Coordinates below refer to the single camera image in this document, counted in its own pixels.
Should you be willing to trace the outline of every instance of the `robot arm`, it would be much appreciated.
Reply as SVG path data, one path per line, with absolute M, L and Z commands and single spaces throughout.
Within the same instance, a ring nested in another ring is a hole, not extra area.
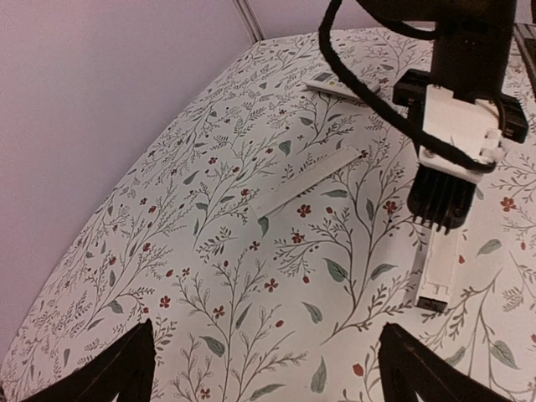
M 357 0 L 370 15 L 390 21 L 457 21 L 467 16 L 481 16 L 490 0 Z
M 387 28 L 403 28 L 408 36 L 425 31 L 403 21 L 436 22 L 430 71 L 409 70 L 394 87 L 394 103 L 408 107 L 408 118 L 370 91 L 332 49 L 329 30 L 341 2 L 331 1 L 319 30 L 326 61 L 350 90 L 413 140 L 420 167 L 408 199 L 412 214 L 438 231 L 461 227 L 478 182 L 504 154 L 502 139 L 524 142 L 528 131 L 519 103 L 502 93 L 516 1 L 358 0 Z

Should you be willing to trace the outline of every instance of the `green leaf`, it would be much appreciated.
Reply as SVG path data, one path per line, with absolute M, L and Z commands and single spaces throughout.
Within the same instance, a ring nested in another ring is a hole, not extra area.
M 214 339 L 212 337 L 200 337 L 203 339 L 206 343 L 209 349 L 214 353 L 216 356 L 221 358 L 225 353 L 225 346 L 218 340 Z
M 452 367 L 456 366 L 458 363 L 461 362 L 463 357 L 466 355 L 466 349 L 462 346 L 456 353 L 454 353 L 451 357 L 446 358 L 445 361 L 449 363 Z
M 97 325 L 99 325 L 99 323 L 104 320 L 104 318 L 99 318 L 98 320 L 95 320 L 93 321 L 88 327 L 87 327 L 87 331 L 89 331 L 90 329 L 92 328 L 95 328 Z
M 307 309 L 307 311 L 309 312 L 309 314 L 311 314 L 311 319 L 315 324 L 322 322 L 322 312 L 320 311 L 318 307 L 313 306 L 312 304 L 309 304 L 309 303 L 305 303 L 304 301 L 302 301 L 301 304 L 303 304 L 305 308 Z
M 123 313 L 123 307 L 121 307 L 121 304 L 119 304 L 117 301 L 112 301 L 111 303 L 108 304 L 108 307 L 111 308 L 111 310 L 115 313 L 115 314 L 122 314 Z
M 286 157 L 288 157 L 288 155 L 291 153 L 291 145 L 292 145 L 291 140 L 286 140 L 282 142 L 281 144 L 279 144 L 279 149 L 283 151 Z
M 304 126 L 310 126 L 312 124 L 312 120 L 306 117 L 300 117 L 300 121 Z
M 258 390 L 256 390 L 253 394 L 251 394 L 250 400 L 258 400 L 261 396 L 264 396 L 266 394 L 271 394 L 276 389 L 284 387 L 284 384 L 270 384 L 266 385 L 265 387 L 262 387 Z
M 391 271 L 393 268 L 396 268 L 396 267 L 397 265 L 380 264 L 374 269 L 374 271 L 372 271 L 372 274 L 370 274 L 370 279 L 374 280 L 378 276 L 384 274 L 387 271 Z
M 478 251 L 477 256 L 480 254 L 491 254 L 493 251 L 499 250 L 503 244 L 498 239 L 491 239 Z
M 195 204 L 198 209 L 201 209 L 202 211 L 207 211 L 209 209 L 209 206 L 205 203 L 197 203 Z
M 337 264 L 335 261 L 329 260 L 328 258 L 324 258 L 324 260 L 327 263 L 329 275 L 331 275 L 336 282 L 340 283 L 348 278 L 348 273 L 339 264 Z
M 220 204 L 225 204 L 225 203 L 228 203 L 231 199 L 233 199 L 235 196 L 234 195 L 228 195 L 227 197 L 223 197 L 219 203 Z
M 334 119 L 336 119 L 337 117 L 340 117 L 340 116 L 342 116 L 342 115 L 343 115 L 342 113 L 337 113 L 336 115 L 329 116 L 329 118 L 327 119 L 327 121 L 334 120 Z
M 328 197 L 331 197 L 331 198 L 347 198 L 348 197 L 348 193 L 346 192 L 346 190 L 332 190 L 332 191 L 328 191 L 327 193 L 323 193 L 321 195 L 327 195 Z
M 483 201 L 484 199 L 484 193 L 479 188 L 477 188 L 477 198 L 480 199 L 481 201 Z
M 65 349 L 64 350 L 64 367 L 69 362 L 69 356 L 70 356 L 70 349 Z
M 316 394 L 321 394 L 322 392 L 324 392 L 324 388 L 326 387 L 326 381 L 327 369 L 326 363 L 324 362 L 324 357 L 322 357 L 320 361 L 320 366 L 318 366 L 318 370 L 316 371 L 315 375 L 312 376 L 311 391 Z
M 266 233 L 268 233 L 268 229 L 270 228 L 270 221 L 266 217 L 260 218 L 257 223 L 260 225 L 260 229 L 262 230 L 262 237 L 265 237 Z
M 492 346 L 490 346 L 490 352 L 492 353 L 493 357 L 502 364 L 511 369 L 519 370 L 516 360 L 513 358 L 512 350 L 510 350 L 508 345 L 503 341 L 496 341 Z
M 374 205 L 372 204 L 372 201 L 367 198 L 367 215 L 368 220 L 372 222 L 372 219 L 374 218 Z
M 184 179 L 183 183 L 186 184 L 187 186 L 189 184 L 192 184 L 193 180 L 195 179 L 195 177 L 198 175 L 199 173 L 199 170 L 193 172 L 192 174 L 190 174 L 187 178 Z
M 129 257 L 132 257 L 136 253 L 136 246 L 137 246 L 137 243 L 134 243 L 134 245 L 131 248 L 130 253 L 128 253 Z
M 116 274 L 114 271 L 110 271 L 110 287 L 113 287 L 116 284 Z
M 248 311 L 250 310 L 250 307 L 251 307 L 251 303 L 248 307 L 245 308 L 244 311 L 242 311 L 242 314 L 240 314 L 240 316 L 238 317 L 238 320 L 236 320 L 236 329 L 239 329 L 240 326 L 242 325 L 242 322 L 244 322 L 245 316 L 248 315 Z

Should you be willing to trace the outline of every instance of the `white plastic part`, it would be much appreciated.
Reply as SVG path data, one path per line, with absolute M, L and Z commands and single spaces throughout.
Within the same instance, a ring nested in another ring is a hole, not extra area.
M 428 85 L 426 89 L 423 129 L 431 136 L 461 149 L 480 163 L 498 162 L 504 158 L 501 149 L 501 130 L 498 129 L 497 107 L 488 100 L 475 105 L 454 99 L 453 92 Z M 474 173 L 450 163 L 423 147 L 419 151 L 423 166 L 478 184 L 482 173 Z
M 331 71 L 326 71 L 315 75 L 312 80 L 305 81 L 305 85 L 309 90 L 326 92 L 328 94 L 338 95 L 354 101 L 359 100 L 359 97 L 355 95 L 345 84 L 340 82 L 338 77 Z M 379 92 L 379 83 L 376 81 L 368 82 L 367 87 L 372 92 Z
M 265 217 L 280 206 L 288 203 L 304 191 L 308 190 L 337 170 L 344 168 L 351 161 L 357 159 L 360 153 L 354 147 L 343 147 L 333 155 L 312 165 L 305 172 L 298 174 L 279 188 L 262 194 L 251 204 L 257 219 Z
M 456 284 L 459 239 L 458 229 L 451 230 L 449 234 L 431 232 L 415 305 L 422 307 L 424 301 L 433 301 L 445 303 L 447 308 L 451 303 Z

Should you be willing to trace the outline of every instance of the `white wall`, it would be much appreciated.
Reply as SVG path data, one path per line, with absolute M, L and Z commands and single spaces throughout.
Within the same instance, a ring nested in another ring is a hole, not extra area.
M 230 0 L 0 1 L 0 363 L 102 199 L 249 46 Z

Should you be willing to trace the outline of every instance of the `floral pattern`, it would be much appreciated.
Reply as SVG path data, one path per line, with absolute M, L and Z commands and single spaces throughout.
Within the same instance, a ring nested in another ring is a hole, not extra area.
M 348 65 L 382 83 L 427 69 L 430 44 L 336 31 Z M 505 91 L 531 136 L 478 186 L 452 307 L 413 306 L 429 233 L 405 199 L 412 144 L 360 101 L 304 89 L 326 69 L 315 34 L 236 60 L 116 185 L 28 313 L 0 372 L 24 399 L 151 318 L 153 400 L 379 402 L 379 334 L 397 322 L 509 399 L 536 389 L 536 129 L 513 46 Z M 359 158 L 263 219 L 249 205 L 342 146 Z

